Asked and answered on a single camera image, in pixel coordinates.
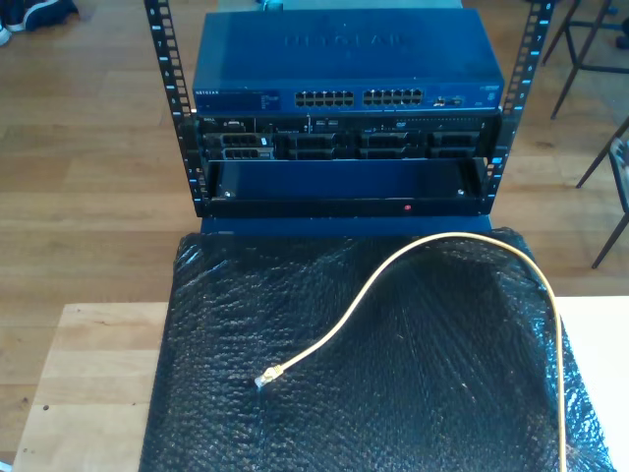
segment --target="bubble wrap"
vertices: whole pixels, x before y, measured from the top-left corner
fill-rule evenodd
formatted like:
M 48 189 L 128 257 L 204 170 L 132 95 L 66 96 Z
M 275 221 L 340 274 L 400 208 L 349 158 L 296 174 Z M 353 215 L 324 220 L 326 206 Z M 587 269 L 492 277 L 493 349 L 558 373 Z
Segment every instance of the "bubble wrap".
M 492 237 L 526 249 L 511 230 Z M 156 471 L 555 471 L 554 324 L 514 256 L 410 238 L 184 238 L 141 460 Z M 614 470 L 567 339 L 568 466 Z

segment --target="ethernet cable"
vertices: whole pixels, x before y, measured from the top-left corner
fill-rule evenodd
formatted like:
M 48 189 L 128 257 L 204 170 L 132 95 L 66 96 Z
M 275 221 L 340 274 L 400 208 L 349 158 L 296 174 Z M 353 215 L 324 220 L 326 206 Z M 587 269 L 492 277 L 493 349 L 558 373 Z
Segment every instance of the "ethernet cable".
M 367 292 L 372 287 L 375 280 L 382 274 L 382 272 L 388 266 L 391 265 L 391 263 L 396 261 L 400 256 L 408 253 L 409 251 L 419 246 L 423 246 L 424 244 L 427 244 L 431 241 L 436 241 L 440 239 L 474 239 L 477 241 L 483 241 L 485 243 L 489 243 L 493 246 L 497 246 L 498 248 L 504 249 L 516 255 L 518 258 L 524 261 L 542 281 L 542 284 L 548 294 L 548 300 L 550 301 L 550 307 L 552 308 L 552 312 L 554 315 L 555 330 L 556 330 L 555 343 L 556 343 L 556 350 L 557 350 L 557 397 L 558 397 L 557 409 L 558 409 L 558 422 L 559 422 L 559 472 L 567 472 L 568 469 L 567 469 L 567 460 L 566 460 L 566 419 L 565 419 L 566 413 L 565 413 L 565 393 L 564 393 L 565 386 L 564 386 L 564 375 L 563 375 L 563 346 L 562 346 L 562 335 L 561 335 L 561 317 L 559 315 L 559 311 L 557 310 L 554 292 L 552 291 L 552 288 L 550 287 L 550 284 L 548 283 L 548 280 L 546 279 L 543 272 L 533 262 L 533 260 L 529 258 L 526 254 L 524 254 L 519 249 L 514 248 L 513 246 L 510 246 L 509 244 L 503 243 L 502 241 L 498 241 L 496 239 L 492 239 L 492 238 L 489 238 L 487 236 L 483 236 L 480 234 L 464 233 L 464 232 L 433 234 L 424 238 L 417 239 L 413 241 L 412 243 L 404 246 L 402 249 L 398 250 L 397 252 L 393 253 L 391 256 L 389 256 L 389 258 L 386 261 L 384 261 L 380 265 L 380 267 L 378 267 L 375 270 L 375 272 L 367 280 L 367 282 L 365 283 L 361 291 L 358 293 L 358 295 L 356 296 L 352 304 L 349 306 L 349 308 L 347 309 L 343 317 L 341 317 L 338 323 L 324 337 L 322 337 L 319 341 L 317 341 L 311 347 L 299 353 L 298 355 L 296 355 L 289 361 L 285 362 L 284 364 L 278 364 L 277 366 L 269 367 L 268 369 L 266 369 L 266 371 L 264 371 L 264 374 L 256 378 L 257 387 L 262 388 L 266 384 L 273 382 L 275 379 L 277 379 L 282 374 L 284 374 L 284 372 L 286 372 L 287 369 L 289 369 L 290 367 L 293 367 L 298 362 L 304 360 L 305 358 L 313 354 L 315 351 L 317 351 L 317 349 L 323 346 L 327 341 L 329 341 L 338 332 L 338 330 L 341 327 L 343 327 L 343 325 L 349 320 L 349 318 L 354 313 L 354 310 L 356 310 L 356 307 L 358 307 L 358 305 L 361 303 L 361 301 L 363 300 Z

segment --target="blue network switch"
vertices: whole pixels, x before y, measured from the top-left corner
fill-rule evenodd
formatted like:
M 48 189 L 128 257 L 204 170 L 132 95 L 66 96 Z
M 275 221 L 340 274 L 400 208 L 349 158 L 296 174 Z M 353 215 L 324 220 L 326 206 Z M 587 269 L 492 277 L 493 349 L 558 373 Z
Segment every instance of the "blue network switch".
M 205 18 L 200 116 L 494 110 L 504 80 L 476 10 L 296 10 Z

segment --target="wooden floor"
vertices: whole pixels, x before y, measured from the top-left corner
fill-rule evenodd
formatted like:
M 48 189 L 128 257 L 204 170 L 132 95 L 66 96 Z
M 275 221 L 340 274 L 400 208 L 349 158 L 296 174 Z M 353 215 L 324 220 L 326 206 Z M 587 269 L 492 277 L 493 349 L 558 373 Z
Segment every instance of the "wooden floor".
M 80 20 L 16 35 L 0 49 L 0 460 L 5 462 L 15 456 L 64 304 L 166 301 L 178 241 L 200 226 L 142 2 L 77 3 Z M 214 4 L 172 3 L 190 80 L 202 13 Z M 466 3 L 481 8 L 510 76 L 526 19 L 524 2 Z M 582 16 L 591 14 L 587 5 Z M 628 14 L 621 12 L 621 18 Z M 629 53 L 610 47 L 613 39 L 613 33 L 600 34 L 593 61 L 629 66 Z M 558 294 L 626 295 L 629 233 L 599 270 L 590 269 L 621 215 L 608 165 L 587 188 L 577 191 L 574 184 L 629 113 L 629 76 L 581 73 L 551 122 L 568 66 L 562 42 L 539 71 L 493 222 L 526 236 Z

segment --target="wooden table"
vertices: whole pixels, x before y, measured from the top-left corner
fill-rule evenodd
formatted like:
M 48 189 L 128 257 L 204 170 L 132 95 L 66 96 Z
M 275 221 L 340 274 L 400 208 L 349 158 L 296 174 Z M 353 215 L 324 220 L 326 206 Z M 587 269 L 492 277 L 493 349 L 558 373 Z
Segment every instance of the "wooden table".
M 14 470 L 137 471 L 166 303 L 65 307 Z M 629 297 L 559 299 L 618 470 L 629 470 Z

